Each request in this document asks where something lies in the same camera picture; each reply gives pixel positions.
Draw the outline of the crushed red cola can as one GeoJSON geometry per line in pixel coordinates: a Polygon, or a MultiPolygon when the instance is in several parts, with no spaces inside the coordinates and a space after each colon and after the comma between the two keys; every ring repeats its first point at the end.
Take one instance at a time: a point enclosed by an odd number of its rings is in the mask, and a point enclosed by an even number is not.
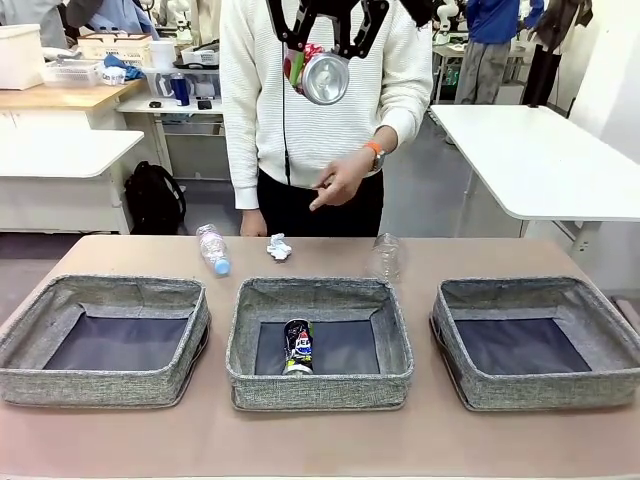
{"type": "Polygon", "coordinates": [[[347,60],[314,43],[302,51],[284,45],[283,52],[284,76],[299,95],[320,106],[344,97],[350,80],[347,60]]]}

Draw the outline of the white paper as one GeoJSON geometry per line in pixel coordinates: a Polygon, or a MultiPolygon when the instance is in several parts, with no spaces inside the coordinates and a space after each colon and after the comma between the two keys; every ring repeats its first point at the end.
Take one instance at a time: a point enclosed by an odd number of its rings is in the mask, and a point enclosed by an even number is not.
{"type": "Polygon", "coordinates": [[[266,251],[275,261],[283,262],[291,255],[292,247],[286,243],[285,235],[278,233],[270,237],[266,251]]]}

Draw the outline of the plastic bottle with pink label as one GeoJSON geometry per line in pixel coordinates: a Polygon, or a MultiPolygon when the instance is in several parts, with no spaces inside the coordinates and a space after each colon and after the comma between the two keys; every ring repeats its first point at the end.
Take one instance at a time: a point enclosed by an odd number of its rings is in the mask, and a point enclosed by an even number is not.
{"type": "Polygon", "coordinates": [[[219,277],[228,276],[231,272],[227,246],[223,236],[213,224],[205,224],[196,230],[200,251],[205,262],[219,277]]]}

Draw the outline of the crushed black Pepsi can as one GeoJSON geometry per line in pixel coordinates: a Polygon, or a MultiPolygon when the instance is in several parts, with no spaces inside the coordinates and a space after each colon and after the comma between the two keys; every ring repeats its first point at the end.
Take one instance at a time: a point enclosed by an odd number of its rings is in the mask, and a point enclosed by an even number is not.
{"type": "Polygon", "coordinates": [[[284,375],[313,374],[313,327],[305,319],[291,319],[284,325],[284,375]]]}

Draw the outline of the person's left forearm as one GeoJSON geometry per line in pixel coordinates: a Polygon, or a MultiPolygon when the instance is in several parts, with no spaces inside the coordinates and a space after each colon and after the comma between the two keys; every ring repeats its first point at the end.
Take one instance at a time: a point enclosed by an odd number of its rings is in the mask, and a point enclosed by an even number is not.
{"type": "Polygon", "coordinates": [[[425,77],[404,78],[386,84],[381,93],[380,125],[372,141],[385,153],[415,139],[429,105],[433,81],[425,77]]]}

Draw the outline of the person's right hand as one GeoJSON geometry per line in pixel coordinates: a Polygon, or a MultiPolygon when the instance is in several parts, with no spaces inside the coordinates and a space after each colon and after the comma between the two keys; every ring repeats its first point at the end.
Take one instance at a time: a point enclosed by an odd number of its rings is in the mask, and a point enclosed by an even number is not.
{"type": "Polygon", "coordinates": [[[267,225],[259,209],[243,210],[240,234],[243,237],[266,237],[267,225]]]}

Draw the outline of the translucent box with blue label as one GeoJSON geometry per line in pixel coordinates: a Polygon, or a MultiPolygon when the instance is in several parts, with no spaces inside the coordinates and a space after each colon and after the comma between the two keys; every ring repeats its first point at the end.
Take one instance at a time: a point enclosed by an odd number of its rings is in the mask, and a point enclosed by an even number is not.
{"type": "Polygon", "coordinates": [[[168,71],[148,69],[144,71],[150,93],[157,98],[174,98],[174,91],[171,84],[172,74],[168,71]]]}

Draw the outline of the person in light blue top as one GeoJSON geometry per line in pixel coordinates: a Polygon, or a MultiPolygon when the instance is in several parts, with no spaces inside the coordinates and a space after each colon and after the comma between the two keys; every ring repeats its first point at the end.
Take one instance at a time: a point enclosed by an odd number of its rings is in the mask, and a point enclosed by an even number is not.
{"type": "Polygon", "coordinates": [[[74,28],[148,34],[153,40],[159,39],[152,21],[137,0],[69,0],[66,17],[74,28]]]}

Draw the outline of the blue cloth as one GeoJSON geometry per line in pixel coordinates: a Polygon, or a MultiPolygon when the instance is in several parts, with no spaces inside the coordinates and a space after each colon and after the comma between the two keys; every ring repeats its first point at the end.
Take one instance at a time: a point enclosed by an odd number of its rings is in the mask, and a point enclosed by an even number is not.
{"type": "Polygon", "coordinates": [[[145,77],[145,74],[140,68],[125,63],[113,54],[108,54],[104,58],[102,75],[105,82],[113,85],[143,79],[145,77]]]}

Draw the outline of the white background desk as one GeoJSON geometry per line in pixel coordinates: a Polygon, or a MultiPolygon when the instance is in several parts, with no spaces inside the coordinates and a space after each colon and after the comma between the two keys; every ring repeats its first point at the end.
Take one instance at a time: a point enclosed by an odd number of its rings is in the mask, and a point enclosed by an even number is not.
{"type": "Polygon", "coordinates": [[[199,110],[196,102],[179,106],[173,99],[140,94],[119,104],[117,110],[130,128],[144,132],[145,158],[174,178],[228,182],[222,103],[210,101],[211,110],[199,110]],[[162,107],[149,108],[151,101],[161,102],[162,107]]]}

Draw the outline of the cream slatted crate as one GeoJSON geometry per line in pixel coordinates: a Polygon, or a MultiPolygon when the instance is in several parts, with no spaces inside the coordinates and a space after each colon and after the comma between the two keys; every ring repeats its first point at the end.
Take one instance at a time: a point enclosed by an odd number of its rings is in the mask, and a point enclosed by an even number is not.
{"type": "Polygon", "coordinates": [[[78,48],[89,60],[104,60],[113,55],[128,65],[151,67],[151,41],[149,34],[98,32],[80,36],[78,48]]]}

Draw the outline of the person in dark coat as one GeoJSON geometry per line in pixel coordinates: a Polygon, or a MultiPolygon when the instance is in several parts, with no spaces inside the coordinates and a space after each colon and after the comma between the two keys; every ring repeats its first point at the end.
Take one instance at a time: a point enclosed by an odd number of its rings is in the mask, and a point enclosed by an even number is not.
{"type": "Polygon", "coordinates": [[[586,28],[594,17],[592,0],[549,0],[530,37],[535,50],[521,103],[546,106],[577,27],[586,28]]]}

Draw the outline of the wooden top table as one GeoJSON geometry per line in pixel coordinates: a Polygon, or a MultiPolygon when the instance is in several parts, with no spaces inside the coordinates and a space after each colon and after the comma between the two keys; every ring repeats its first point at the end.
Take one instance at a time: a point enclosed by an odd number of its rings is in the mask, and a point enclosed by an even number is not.
{"type": "Polygon", "coordinates": [[[146,82],[87,88],[47,87],[0,91],[0,129],[123,130],[119,104],[144,91],[146,82]]]}

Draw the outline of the white storage box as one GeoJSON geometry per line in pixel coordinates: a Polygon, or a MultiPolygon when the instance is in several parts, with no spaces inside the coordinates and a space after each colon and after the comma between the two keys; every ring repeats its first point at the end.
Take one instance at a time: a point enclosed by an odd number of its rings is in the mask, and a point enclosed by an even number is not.
{"type": "Polygon", "coordinates": [[[0,26],[0,90],[41,85],[44,65],[38,24],[0,26]]]}

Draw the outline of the grey fabric basket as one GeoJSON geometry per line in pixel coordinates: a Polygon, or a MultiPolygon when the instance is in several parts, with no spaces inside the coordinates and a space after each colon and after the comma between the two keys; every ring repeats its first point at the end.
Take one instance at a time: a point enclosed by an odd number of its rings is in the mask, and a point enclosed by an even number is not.
{"type": "Polygon", "coordinates": [[[174,406],[210,324],[197,280],[58,276],[0,332],[0,399],[56,408],[174,406]]]}
{"type": "Polygon", "coordinates": [[[234,406],[244,411],[393,410],[414,358],[393,286],[375,278],[244,281],[226,350],[234,406]],[[284,325],[313,327],[313,374],[284,375],[284,325]]]}
{"type": "Polygon", "coordinates": [[[445,280],[430,327],[472,411],[618,407],[640,390],[640,333],[575,277],[445,280]]]}

